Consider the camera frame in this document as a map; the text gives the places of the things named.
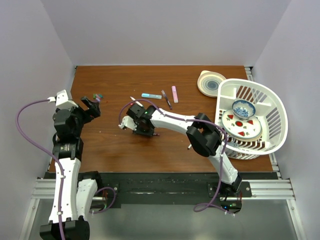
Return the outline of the light blue highlighter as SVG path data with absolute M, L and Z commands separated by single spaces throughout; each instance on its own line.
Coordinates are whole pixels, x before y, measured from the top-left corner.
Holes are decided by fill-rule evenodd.
M 161 100 L 162 99 L 162 95 L 150 94 L 150 93 L 142 93 L 141 97 L 142 98 L 148 98 L 148 99 L 157 99 L 157 100 Z

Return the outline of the teal tip white marker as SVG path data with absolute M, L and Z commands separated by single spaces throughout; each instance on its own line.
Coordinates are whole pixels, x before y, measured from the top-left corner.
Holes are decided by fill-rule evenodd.
M 141 104 L 139 101 L 137 101 L 134 97 L 132 97 L 132 96 L 130 96 L 130 99 L 135 103 L 135 104 L 137 104 L 138 106 L 140 106 L 140 107 L 144 107 L 144 105 L 143 104 Z

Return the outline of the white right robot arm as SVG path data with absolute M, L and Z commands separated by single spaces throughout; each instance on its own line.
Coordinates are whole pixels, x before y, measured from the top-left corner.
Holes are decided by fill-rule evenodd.
M 226 154 L 227 133 L 204 113 L 181 115 L 154 105 L 144 108 L 132 103 L 126 116 L 120 119 L 119 127 L 148 137 L 155 133 L 156 128 L 185 135 L 189 147 L 208 158 L 214 166 L 219 175 L 219 186 L 227 196 L 233 197 L 241 190 L 242 177 Z

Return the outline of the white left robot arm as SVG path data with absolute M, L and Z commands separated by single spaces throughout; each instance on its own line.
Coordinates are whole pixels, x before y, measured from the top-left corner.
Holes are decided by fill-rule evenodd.
M 94 196 L 104 190 L 97 171 L 79 176 L 84 143 L 81 139 L 85 124 L 98 118 L 99 104 L 82 97 L 84 110 L 65 91 L 52 98 L 55 140 L 52 154 L 55 160 L 54 200 L 48 223 L 42 225 L 39 235 L 43 240 L 88 240 L 88 214 Z

